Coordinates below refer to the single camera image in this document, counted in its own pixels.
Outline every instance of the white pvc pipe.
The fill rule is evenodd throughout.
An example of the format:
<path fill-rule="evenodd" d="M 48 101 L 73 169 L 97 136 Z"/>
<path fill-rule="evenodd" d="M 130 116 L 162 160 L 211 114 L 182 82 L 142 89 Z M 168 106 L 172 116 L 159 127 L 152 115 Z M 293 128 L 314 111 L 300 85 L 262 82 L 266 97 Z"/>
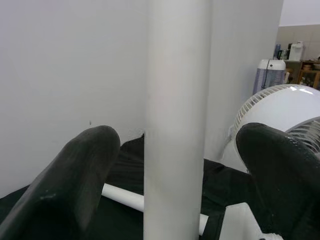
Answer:
<path fill-rule="evenodd" d="M 140 194 L 136 194 L 134 192 L 124 190 L 122 188 L 112 186 L 109 184 L 104 184 L 102 189 L 102 196 L 112 199 L 118 203 L 126 205 L 130 208 L 138 210 L 140 212 L 144 211 L 144 196 Z M 199 223 L 199 235 L 202 236 L 204 234 L 206 224 L 208 221 L 208 216 L 201 214 L 200 215 L 200 223 Z"/>
<path fill-rule="evenodd" d="M 149 0 L 144 240 L 196 240 L 211 0 Z"/>

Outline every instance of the fan grille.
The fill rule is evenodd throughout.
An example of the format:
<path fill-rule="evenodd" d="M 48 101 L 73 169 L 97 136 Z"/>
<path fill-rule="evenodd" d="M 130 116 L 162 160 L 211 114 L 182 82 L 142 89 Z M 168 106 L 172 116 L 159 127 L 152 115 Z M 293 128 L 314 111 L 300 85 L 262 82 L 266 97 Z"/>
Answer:
<path fill-rule="evenodd" d="M 264 90 L 261 90 L 257 92 L 255 95 L 250 97 L 240 108 L 234 122 L 234 133 L 238 131 L 239 125 L 241 123 L 241 120 L 243 119 L 244 115 L 258 102 L 260 102 L 265 97 L 269 96 L 270 94 L 273 94 L 275 92 L 278 92 L 283 89 L 288 89 L 290 87 L 297 87 L 299 85 L 296 84 L 282 84 L 282 85 L 276 85 L 268 87 Z"/>
<path fill-rule="evenodd" d="M 288 134 L 302 141 L 314 154 L 320 153 L 320 119 L 298 126 Z"/>

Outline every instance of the white cylinder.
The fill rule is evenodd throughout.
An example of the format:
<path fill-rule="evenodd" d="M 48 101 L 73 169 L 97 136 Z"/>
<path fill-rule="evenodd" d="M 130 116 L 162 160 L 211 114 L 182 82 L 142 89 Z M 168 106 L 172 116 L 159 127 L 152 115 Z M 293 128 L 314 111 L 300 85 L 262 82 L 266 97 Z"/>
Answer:
<path fill-rule="evenodd" d="M 198 239 L 211 8 L 149 1 L 144 240 Z"/>
<path fill-rule="evenodd" d="M 102 196 L 112 199 L 118 203 L 126 205 L 130 208 L 138 210 L 140 212 L 144 211 L 144 196 L 124 190 L 122 188 L 112 186 L 110 184 L 104 184 L 102 189 Z M 202 236 L 204 234 L 207 222 L 209 217 L 204 214 L 200 214 L 200 223 L 199 223 L 199 235 Z"/>

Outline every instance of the beige tile wall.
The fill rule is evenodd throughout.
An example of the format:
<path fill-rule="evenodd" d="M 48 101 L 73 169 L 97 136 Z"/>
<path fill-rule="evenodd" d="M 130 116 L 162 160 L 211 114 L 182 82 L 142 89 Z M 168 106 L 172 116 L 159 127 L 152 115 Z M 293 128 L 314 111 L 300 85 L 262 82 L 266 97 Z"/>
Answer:
<path fill-rule="evenodd" d="M 279 27 L 276 43 L 281 44 L 281 49 L 287 49 L 288 44 L 297 41 L 304 42 L 304 60 L 317 58 L 320 55 L 320 24 Z"/>

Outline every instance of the white wall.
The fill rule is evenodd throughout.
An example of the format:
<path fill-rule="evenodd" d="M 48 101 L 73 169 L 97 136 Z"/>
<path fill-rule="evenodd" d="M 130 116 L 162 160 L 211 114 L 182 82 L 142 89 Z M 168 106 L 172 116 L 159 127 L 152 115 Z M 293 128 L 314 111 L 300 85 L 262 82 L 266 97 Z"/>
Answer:
<path fill-rule="evenodd" d="M 320 24 L 319 0 L 284 0 L 280 26 Z"/>
<path fill-rule="evenodd" d="M 261 59 L 272 57 L 282 0 L 213 0 L 205 157 L 218 161 L 228 128 L 252 95 Z"/>
<path fill-rule="evenodd" d="M 0 197 L 81 131 L 145 126 L 146 0 L 0 1 Z"/>

